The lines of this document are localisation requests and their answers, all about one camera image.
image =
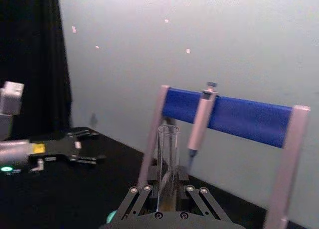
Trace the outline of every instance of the metal frame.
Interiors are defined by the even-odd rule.
[[[310,108],[294,106],[288,124],[283,155],[267,211],[264,229],[285,229],[288,223],[288,208],[294,185],[301,143],[307,126]]]
[[[166,95],[169,88],[170,86],[162,85],[158,94],[158,98],[156,100],[154,116],[153,116],[153,120],[151,124],[151,130],[148,136],[148,144],[147,144],[147,148],[144,153],[143,162],[141,165],[138,188],[142,188],[143,186],[145,186],[148,181],[148,172],[149,172],[149,167],[152,164],[153,151],[156,144],[157,131],[158,131],[158,127],[161,125],[163,121],[162,111],[164,108]]]
[[[162,111],[169,88],[170,86],[162,86],[157,98],[151,131],[148,137],[148,145],[141,166],[138,182],[139,188],[147,184],[149,166],[152,162],[153,151],[156,144],[157,128],[163,121]],[[208,90],[203,91],[203,93],[203,97],[200,99],[197,108],[194,126],[188,143],[188,148],[192,150],[198,150],[201,147],[217,96],[217,92],[215,92],[214,88],[210,85],[208,85]],[[309,111],[310,108],[306,106],[293,107],[286,131],[280,169],[275,182],[274,192],[271,195],[264,229],[285,229],[287,227],[290,197],[298,168],[301,143],[306,130]],[[166,118],[166,121],[169,124],[175,124],[175,119]]]
[[[199,211],[196,214],[201,214],[203,217],[207,217],[213,220],[220,220],[224,222],[232,223],[230,218],[226,215],[220,205],[215,201],[210,191],[207,188],[196,189],[192,185],[184,185],[181,189],[190,203],[187,203],[187,207],[182,211],[176,211],[176,215],[183,212],[185,209],[192,211],[190,207],[196,205]],[[146,185],[142,189],[137,187],[131,187],[117,209],[112,222],[118,222],[130,218],[136,218],[146,214],[155,214],[155,210],[143,211],[143,206],[149,204],[150,196],[152,195],[153,187]]]

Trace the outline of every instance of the silver metal post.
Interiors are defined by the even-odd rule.
[[[151,124],[151,130],[148,136],[148,144],[146,151],[144,152],[143,162],[141,165],[140,176],[138,181],[138,188],[142,188],[147,184],[149,167],[153,159],[153,151],[155,149],[156,137],[158,132],[158,127],[161,125],[163,117],[162,111],[164,108],[166,95],[170,86],[162,85],[156,100],[156,106],[154,111],[154,116]]]
[[[309,107],[294,106],[291,113],[282,160],[267,211],[264,229],[285,229],[287,227],[289,202],[309,111]]]

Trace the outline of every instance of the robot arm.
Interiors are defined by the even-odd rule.
[[[24,84],[7,81],[0,89],[0,141],[9,138],[12,117],[18,115]]]

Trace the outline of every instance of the black curtain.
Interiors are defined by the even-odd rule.
[[[0,86],[24,83],[12,138],[70,126],[71,90],[59,0],[3,0]]]

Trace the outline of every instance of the yellow label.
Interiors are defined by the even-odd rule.
[[[44,143],[34,144],[32,146],[32,149],[33,149],[33,153],[44,153],[45,152]]]

